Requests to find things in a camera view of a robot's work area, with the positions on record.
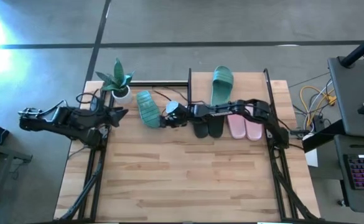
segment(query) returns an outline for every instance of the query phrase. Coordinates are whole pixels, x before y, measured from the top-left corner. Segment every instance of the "white pot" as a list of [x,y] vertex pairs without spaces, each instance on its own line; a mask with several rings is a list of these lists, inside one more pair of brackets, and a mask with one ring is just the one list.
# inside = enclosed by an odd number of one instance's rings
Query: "white pot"
[[127,93],[125,96],[123,96],[123,97],[117,97],[117,96],[114,94],[114,91],[111,91],[111,94],[112,94],[112,96],[114,97],[115,102],[116,102],[117,104],[121,104],[121,105],[123,105],[123,104],[132,103],[132,101],[133,101],[133,94],[132,94],[132,91],[131,91],[131,89],[130,89],[130,87],[129,87],[129,86],[126,86],[126,88],[128,88],[128,93]]

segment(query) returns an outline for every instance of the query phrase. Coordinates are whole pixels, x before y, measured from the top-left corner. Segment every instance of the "flower pot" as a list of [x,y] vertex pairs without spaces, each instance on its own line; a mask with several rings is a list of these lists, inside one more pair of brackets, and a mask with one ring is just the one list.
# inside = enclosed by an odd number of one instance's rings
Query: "flower pot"
[[132,91],[131,91],[130,87],[126,86],[126,88],[128,89],[128,92],[126,92],[123,96],[115,93],[114,91],[111,91],[111,94],[114,97],[115,102],[117,104],[124,105],[124,104],[131,103],[133,101],[133,95],[132,95]]

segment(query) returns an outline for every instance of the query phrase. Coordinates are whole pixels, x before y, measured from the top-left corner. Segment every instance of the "gray floor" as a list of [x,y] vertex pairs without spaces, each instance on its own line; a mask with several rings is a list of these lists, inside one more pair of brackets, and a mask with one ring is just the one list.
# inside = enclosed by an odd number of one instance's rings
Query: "gray floor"
[[[0,44],[92,44],[105,0],[0,0]],[[363,40],[364,0],[113,0],[102,43],[188,41]],[[327,59],[356,46],[202,47],[100,49],[95,70],[111,72],[119,57],[135,80],[185,80],[187,69],[212,71],[226,65],[235,72],[268,68],[272,79],[289,85],[328,72]],[[48,108],[82,91],[92,49],[0,50],[0,126],[10,130],[7,144],[34,155],[9,179],[0,203],[0,223],[52,219],[70,141],[48,132],[18,128],[17,111]],[[290,88],[302,108],[304,85],[323,88],[329,75]],[[304,98],[308,101],[308,90]],[[324,109],[331,121],[337,106]],[[303,117],[297,115],[299,124]],[[364,223],[364,214],[339,207],[338,182],[314,179],[322,217]]]

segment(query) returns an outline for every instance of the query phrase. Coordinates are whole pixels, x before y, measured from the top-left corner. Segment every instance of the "wooden table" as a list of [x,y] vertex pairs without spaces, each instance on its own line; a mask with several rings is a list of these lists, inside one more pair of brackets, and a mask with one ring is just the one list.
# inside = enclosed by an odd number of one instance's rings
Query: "wooden table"
[[[269,101],[263,73],[234,73],[231,100]],[[94,92],[102,82],[86,83]],[[278,116],[296,126],[284,80],[271,81]],[[153,88],[132,88],[136,94]],[[177,93],[155,88],[185,104]],[[187,90],[179,88],[185,96]],[[192,74],[192,100],[210,102],[212,73]],[[167,99],[151,91],[162,110]],[[113,128],[106,152],[97,222],[276,222],[279,214],[265,138],[236,140],[225,124],[220,139],[195,137],[192,126],[151,129],[142,124],[136,100],[124,106],[129,113]],[[73,142],[70,153],[81,148]],[[67,162],[55,211],[63,215],[83,187],[88,150]],[[292,186],[309,210],[319,217],[304,152],[286,151]],[[89,215],[88,198],[85,215]]]

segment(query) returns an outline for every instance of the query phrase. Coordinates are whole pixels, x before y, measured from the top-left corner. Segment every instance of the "potted plant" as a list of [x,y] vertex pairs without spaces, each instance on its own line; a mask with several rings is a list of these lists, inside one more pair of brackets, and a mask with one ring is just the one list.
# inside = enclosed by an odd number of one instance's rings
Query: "potted plant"
[[131,83],[133,73],[134,72],[124,75],[124,69],[118,58],[114,65],[114,75],[96,72],[97,76],[104,81],[101,89],[104,91],[111,91],[115,102],[119,104],[127,104],[133,100],[131,89],[128,86]]

